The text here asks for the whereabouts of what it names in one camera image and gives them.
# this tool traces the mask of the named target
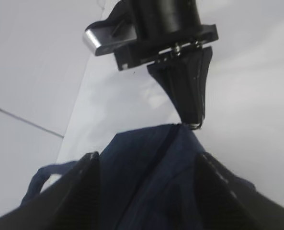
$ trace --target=floor tile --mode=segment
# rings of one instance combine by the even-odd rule
[[[0,108],[64,135],[103,0],[0,0]]]
[[[0,113],[0,216],[18,207],[40,167],[56,161],[61,142]]]

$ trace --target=navy blue fabric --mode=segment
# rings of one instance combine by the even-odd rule
[[[164,158],[134,194],[173,128],[165,125],[118,134],[100,155],[100,229],[202,229],[192,177],[195,157],[204,149],[188,127],[179,127]],[[177,209],[183,213],[180,217]]]
[[[32,177],[26,195],[24,196],[21,206],[40,194],[43,185],[53,174],[65,175],[70,169],[74,167],[77,161],[68,162],[65,164],[52,164],[40,168]]]

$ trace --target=black plastic part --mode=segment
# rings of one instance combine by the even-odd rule
[[[150,75],[170,97],[181,121],[196,128],[205,117],[205,86],[211,58],[211,47],[194,52],[188,48],[178,58],[164,57],[148,66]]]
[[[0,218],[0,230],[97,230],[100,162],[86,154],[55,184]]]
[[[138,40],[149,40],[199,26],[196,0],[127,0]]]
[[[160,51],[172,47],[175,43],[180,45],[194,44],[196,41],[199,41],[203,45],[216,40],[218,40],[216,25],[200,25],[157,39],[137,41],[119,47],[114,51],[114,55],[118,69],[124,70],[124,65],[127,65],[127,69],[130,69],[157,60]]]
[[[284,230],[284,208],[209,153],[196,158],[194,188],[204,229]]]

